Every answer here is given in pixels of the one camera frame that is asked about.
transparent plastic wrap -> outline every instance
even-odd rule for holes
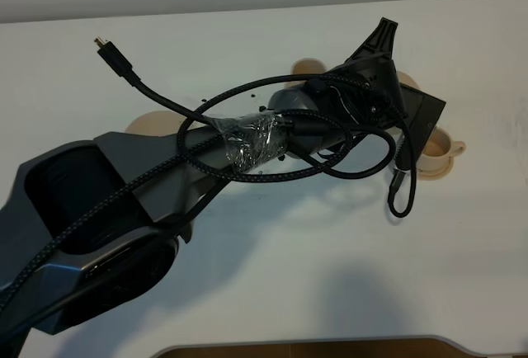
[[[248,172],[286,152],[287,134],[282,116],[274,112],[236,119],[209,118],[209,121],[224,137],[228,160],[237,172]]]

white table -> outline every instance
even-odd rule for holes
[[[0,26],[0,201],[19,163],[158,109],[99,59],[96,35],[113,40],[147,84],[197,107],[287,73],[297,59],[340,64],[382,16],[400,23],[398,69],[447,101],[440,125],[468,145],[448,177],[419,182],[410,216],[388,220],[386,172],[232,184],[152,290],[57,336],[32,331],[21,356],[145,358],[174,346],[419,336],[482,354],[528,351],[528,0]],[[254,111],[271,92],[219,113]],[[348,168],[383,150],[366,141]]]

black wire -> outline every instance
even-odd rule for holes
[[[225,170],[219,170],[213,168],[203,162],[201,162],[196,156],[192,153],[189,153],[185,145],[186,132],[189,126],[192,123],[191,119],[186,119],[181,125],[178,134],[177,134],[177,149],[179,154],[181,154],[187,162],[192,165],[194,168],[203,172],[204,174],[211,175],[220,179],[226,179],[228,181],[238,181],[238,182],[249,182],[249,183],[273,183],[273,182],[285,182],[293,181],[296,179],[311,177],[312,175],[319,174],[325,169],[329,169],[337,165],[341,160],[351,150],[352,135],[350,130],[340,121],[333,119],[332,117],[321,115],[316,111],[307,111],[307,110],[287,110],[280,112],[283,116],[292,116],[292,115],[301,115],[303,117],[308,117],[310,119],[316,119],[324,121],[331,126],[342,131],[345,141],[340,147],[339,151],[334,153],[325,163],[317,163],[317,165],[305,168],[304,170],[299,170],[295,172],[284,172],[280,174],[243,174],[243,173],[232,173],[226,172]]]
[[[416,195],[416,185],[417,185],[416,161],[417,159],[414,153],[414,145],[411,140],[411,132],[409,131],[409,128],[407,127],[407,125],[405,124],[405,121],[403,120],[403,117],[401,116],[400,116],[399,127],[403,132],[403,138],[405,139],[405,141],[408,142],[409,157],[411,161],[411,186],[409,187],[409,198],[408,198],[408,202],[407,202],[407,206],[405,207],[405,210],[403,210],[402,212],[399,212],[394,207],[394,199],[396,197],[396,193],[398,193],[399,186],[392,187],[393,185],[392,182],[391,182],[391,187],[389,188],[389,195],[387,196],[387,204],[389,205],[389,210],[392,215],[394,215],[397,218],[405,218],[407,215],[411,213],[411,210],[413,209],[414,196]],[[396,179],[398,172],[400,171],[397,170],[396,173],[394,174],[394,179]]]
[[[348,179],[348,180],[363,179],[363,178],[370,177],[380,172],[385,167],[387,167],[389,163],[394,159],[394,154],[396,153],[396,143],[394,142],[393,137],[391,137],[389,133],[383,130],[376,129],[375,127],[372,127],[371,125],[353,125],[350,127],[350,130],[360,131],[363,133],[376,135],[382,138],[389,146],[387,155],[378,164],[369,168],[368,170],[364,170],[360,172],[342,172],[342,171],[334,170],[333,168],[325,168],[323,170],[325,174],[328,174],[331,177],[336,177],[340,179]],[[312,166],[317,166],[321,164],[316,159],[312,158],[308,153],[306,153],[300,146],[296,145],[295,143],[290,142],[288,149],[293,154],[299,156],[301,159],[303,159],[305,162],[307,162],[308,164]]]
[[[152,90],[150,87],[148,87],[143,82],[135,82],[134,87],[138,89],[139,92],[150,98],[151,100],[157,102],[159,105],[165,106],[166,108],[170,109],[171,111],[175,111],[176,113],[179,113],[180,115],[184,115],[185,117],[191,118],[193,120],[199,121],[200,123],[203,123],[204,125],[208,125],[210,122],[200,113],[197,113],[195,111],[191,111],[188,108],[185,108],[184,106],[177,104],[174,101],[169,100],[168,98],[164,96],[160,96],[157,94],[154,90]]]
[[[126,271],[129,271],[132,266],[138,265],[147,255],[159,249],[160,244],[165,243],[168,239],[177,236],[183,228],[185,228],[198,214],[229,184],[229,181],[218,181],[205,195],[202,196],[185,215],[183,215],[176,224],[170,228],[164,229],[154,239],[139,247],[134,253],[124,259],[115,267],[112,267],[106,273],[98,276],[97,278],[88,281],[86,284],[80,285],[75,291],[66,294],[60,299],[55,300],[53,303],[48,304],[38,312],[32,314],[30,317],[24,319],[9,331],[5,332],[0,336],[0,346],[8,343],[11,339],[16,337],[21,332],[24,332],[28,328],[34,327],[41,323],[51,314],[58,312],[66,304],[72,303],[74,300],[82,297],[83,295],[100,288],[107,282],[114,280]]]
[[[358,124],[364,124],[365,123],[365,117],[360,114],[356,106],[352,101],[350,101],[349,97],[354,96],[356,97],[356,90],[350,90],[350,93],[347,93],[346,96],[343,96],[341,94],[341,91],[336,86],[331,86],[333,90],[336,91],[337,96],[339,97],[339,101],[341,102],[343,108],[345,109],[346,113]]]
[[[365,133],[359,133],[358,135],[355,135],[354,140],[352,141],[352,149],[355,148],[357,145],[359,145],[361,142],[363,142],[363,139],[365,139],[367,135],[368,134],[365,134]],[[333,155],[333,153],[325,154],[325,153],[317,152],[317,155],[320,158],[327,160]]]

beige cup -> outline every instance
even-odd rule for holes
[[[325,73],[327,72],[327,67],[319,61],[318,59],[300,59],[291,67],[292,75],[299,75],[304,73]],[[292,87],[300,82],[287,82],[285,87]]]
[[[185,116],[173,111],[149,112],[132,121],[125,132],[128,134],[162,137],[177,133],[185,119]],[[198,123],[194,122],[189,130],[196,127],[198,127]]]
[[[447,131],[436,128],[416,164],[420,178],[426,180],[442,178],[451,171],[454,158],[464,151],[464,142],[453,141]]]

cable plug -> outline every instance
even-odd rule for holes
[[[393,180],[390,182],[389,186],[389,194],[396,195],[398,193],[400,186],[403,183],[403,179],[405,178],[405,172],[395,169],[394,170],[394,176]]]
[[[97,37],[94,42],[99,46],[97,53],[102,59],[114,70],[114,72],[124,78],[130,85],[136,86],[141,79],[132,70],[132,64],[128,59],[116,48],[112,42],[104,41]]]

